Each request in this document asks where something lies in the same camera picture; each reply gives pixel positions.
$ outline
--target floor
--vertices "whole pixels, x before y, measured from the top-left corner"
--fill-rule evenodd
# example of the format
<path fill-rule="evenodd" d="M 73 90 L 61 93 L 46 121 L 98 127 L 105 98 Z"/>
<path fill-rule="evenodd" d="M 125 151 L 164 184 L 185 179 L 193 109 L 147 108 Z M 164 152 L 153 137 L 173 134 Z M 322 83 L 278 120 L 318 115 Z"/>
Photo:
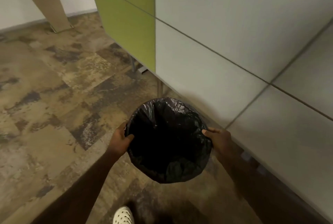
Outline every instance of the floor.
<path fill-rule="evenodd" d="M 58 34 L 45 23 L 0 35 L 0 223 L 30 223 L 101 156 L 113 130 L 156 97 L 154 75 L 132 72 L 97 13 L 70 22 L 74 29 Z M 196 178 L 163 185 L 125 154 L 87 223 L 111 223 L 127 202 L 139 223 L 166 215 L 174 223 L 260 223 L 214 156 Z"/>

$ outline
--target trash bin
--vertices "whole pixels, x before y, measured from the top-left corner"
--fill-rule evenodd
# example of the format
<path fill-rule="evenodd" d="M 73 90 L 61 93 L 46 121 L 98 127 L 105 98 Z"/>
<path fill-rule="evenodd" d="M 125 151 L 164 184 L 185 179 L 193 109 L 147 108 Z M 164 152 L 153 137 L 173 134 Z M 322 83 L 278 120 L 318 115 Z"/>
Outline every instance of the trash bin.
<path fill-rule="evenodd" d="M 190 180 L 206 167 L 211 140 L 199 113 L 174 98 L 150 100 L 138 107 L 125 129 L 133 134 L 128 148 L 131 162 L 159 183 Z"/>

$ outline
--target finger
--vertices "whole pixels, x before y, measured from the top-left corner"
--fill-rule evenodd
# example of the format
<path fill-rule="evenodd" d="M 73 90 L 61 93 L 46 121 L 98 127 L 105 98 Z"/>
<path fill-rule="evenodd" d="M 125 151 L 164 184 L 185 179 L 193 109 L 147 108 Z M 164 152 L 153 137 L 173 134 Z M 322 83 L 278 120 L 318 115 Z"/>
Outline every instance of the finger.
<path fill-rule="evenodd" d="M 210 132 L 213 132 L 213 133 L 222 133 L 222 131 L 220 129 L 215 129 L 215 128 L 212 128 L 212 127 L 208 127 L 208 130 Z"/>
<path fill-rule="evenodd" d="M 127 121 L 124 121 L 122 124 L 120 124 L 120 126 L 118 127 L 118 129 L 125 130 L 126 124 L 127 124 Z"/>
<path fill-rule="evenodd" d="M 124 141 L 127 141 L 130 144 L 134 139 L 134 135 L 130 134 L 129 136 L 125 137 Z"/>
<path fill-rule="evenodd" d="M 208 130 L 206 130 L 206 129 L 203 129 L 203 130 L 202 130 L 202 133 L 203 133 L 206 137 L 208 137 L 208 138 L 210 138 L 210 139 L 212 139 L 212 138 L 214 137 L 214 135 L 216 134 L 216 133 L 214 133 L 214 132 L 210 132 L 210 131 L 208 131 Z"/>

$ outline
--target right hand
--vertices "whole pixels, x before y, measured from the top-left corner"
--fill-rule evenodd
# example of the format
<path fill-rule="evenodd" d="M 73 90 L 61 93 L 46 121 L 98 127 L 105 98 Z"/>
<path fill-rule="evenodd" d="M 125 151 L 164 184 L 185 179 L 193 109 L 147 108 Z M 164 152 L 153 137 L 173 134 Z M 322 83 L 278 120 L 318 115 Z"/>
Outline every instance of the right hand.
<path fill-rule="evenodd" d="M 219 154 L 230 154 L 231 134 L 225 129 L 208 128 L 203 129 L 202 133 L 213 142 L 214 149 Z"/>

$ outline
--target planter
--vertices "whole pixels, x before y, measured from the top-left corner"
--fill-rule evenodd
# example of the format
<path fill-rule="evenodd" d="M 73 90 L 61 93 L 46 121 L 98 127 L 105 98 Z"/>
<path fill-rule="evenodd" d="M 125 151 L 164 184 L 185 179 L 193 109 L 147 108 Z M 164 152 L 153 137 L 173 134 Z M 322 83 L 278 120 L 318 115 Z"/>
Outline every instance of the planter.
<path fill-rule="evenodd" d="M 72 28 L 60 0 L 32 0 L 51 24 L 54 32 Z"/>

